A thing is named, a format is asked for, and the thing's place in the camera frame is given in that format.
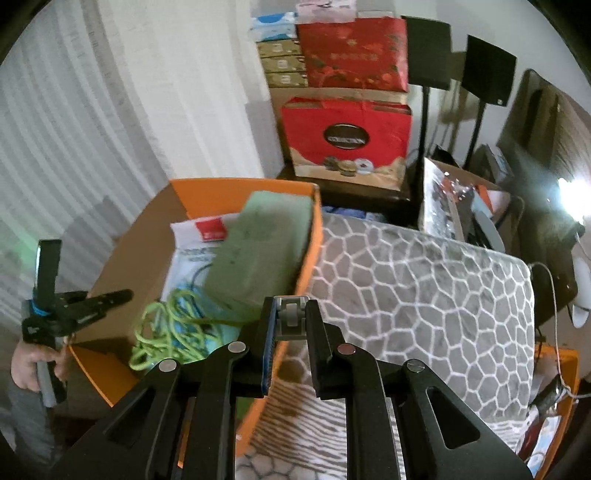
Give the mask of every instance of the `speaker stand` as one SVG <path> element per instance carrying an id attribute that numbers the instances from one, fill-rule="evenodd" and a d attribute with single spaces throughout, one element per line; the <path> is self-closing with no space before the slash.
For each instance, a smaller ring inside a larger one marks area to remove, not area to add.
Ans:
<path id="1" fill-rule="evenodd" d="M 466 161 L 464 162 L 464 170 L 470 169 L 470 161 L 472 155 L 474 155 L 474 149 L 476 148 L 476 141 L 480 134 L 480 127 L 482 126 L 482 117 L 484 116 L 484 109 L 486 108 L 486 102 L 478 101 L 478 114 L 476 116 L 476 125 L 474 125 L 474 133 L 472 134 L 472 140 L 470 140 L 470 148 L 468 148 L 468 155 L 466 155 Z"/>
<path id="2" fill-rule="evenodd" d="M 419 205 L 423 203 L 423 174 L 425 166 L 425 142 L 427 138 L 427 122 L 429 118 L 429 94 L 431 87 L 423 86 L 423 113 L 421 114 L 421 135 L 418 140 L 418 157 L 414 169 L 413 201 Z"/>

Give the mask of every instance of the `red box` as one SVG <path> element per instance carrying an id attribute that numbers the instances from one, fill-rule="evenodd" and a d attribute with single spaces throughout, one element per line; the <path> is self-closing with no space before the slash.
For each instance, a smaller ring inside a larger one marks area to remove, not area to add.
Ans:
<path id="1" fill-rule="evenodd" d="M 311 87 L 408 92 L 407 29 L 402 18 L 298 25 Z"/>
<path id="2" fill-rule="evenodd" d="M 407 105 L 296 97 L 281 113 L 296 175 L 400 189 L 412 123 Z"/>

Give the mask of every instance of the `human hand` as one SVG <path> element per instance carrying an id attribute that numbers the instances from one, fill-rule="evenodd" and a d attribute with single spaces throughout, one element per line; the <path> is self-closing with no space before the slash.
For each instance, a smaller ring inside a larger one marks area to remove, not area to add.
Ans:
<path id="1" fill-rule="evenodd" d="M 68 377 L 70 349 L 67 343 L 64 343 L 61 351 L 57 352 L 53 348 L 45 345 L 26 343 L 21 338 L 12 354 L 12 363 L 10 373 L 17 387 L 23 390 L 39 392 L 39 382 L 37 380 L 36 362 L 55 362 L 54 373 L 56 377 L 65 382 Z"/>

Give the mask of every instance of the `white cable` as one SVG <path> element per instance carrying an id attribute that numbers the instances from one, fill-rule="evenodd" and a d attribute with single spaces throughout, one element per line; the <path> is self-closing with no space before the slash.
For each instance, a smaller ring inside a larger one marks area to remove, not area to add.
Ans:
<path id="1" fill-rule="evenodd" d="M 585 395 L 575 395 L 570 386 L 566 384 L 564 378 L 562 376 L 562 370 L 560 368 L 560 352 L 558 351 L 558 307 L 556 306 L 556 291 L 554 289 L 554 279 L 552 278 L 552 272 L 542 262 L 533 262 L 528 265 L 530 270 L 533 272 L 534 267 L 538 265 L 540 267 L 544 267 L 545 270 L 548 272 L 548 276 L 550 277 L 550 285 L 552 286 L 552 299 L 554 300 L 554 349 L 556 350 L 556 366 L 558 368 L 558 374 L 560 376 L 560 382 L 562 383 L 563 388 L 566 390 L 566 394 L 575 400 L 582 400 L 583 398 L 591 398 L 591 393 Z"/>
<path id="2" fill-rule="evenodd" d="M 589 254 L 585 251 L 585 247 L 581 243 L 581 237 L 579 236 L 578 233 L 576 233 L 575 236 L 576 236 L 576 239 L 577 239 L 577 243 L 579 244 L 579 247 L 581 247 L 581 250 L 583 251 L 583 255 L 585 257 L 587 257 L 587 260 L 591 261 L 591 257 L 589 257 Z"/>

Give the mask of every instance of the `window curtain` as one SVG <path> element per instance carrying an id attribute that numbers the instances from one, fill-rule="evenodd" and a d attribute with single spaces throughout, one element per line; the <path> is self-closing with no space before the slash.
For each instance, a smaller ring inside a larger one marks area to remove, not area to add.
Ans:
<path id="1" fill-rule="evenodd" d="M 52 0 L 0 66 L 0 323 L 19 330 L 37 242 L 89 289 L 169 178 L 282 165 L 240 1 Z"/>

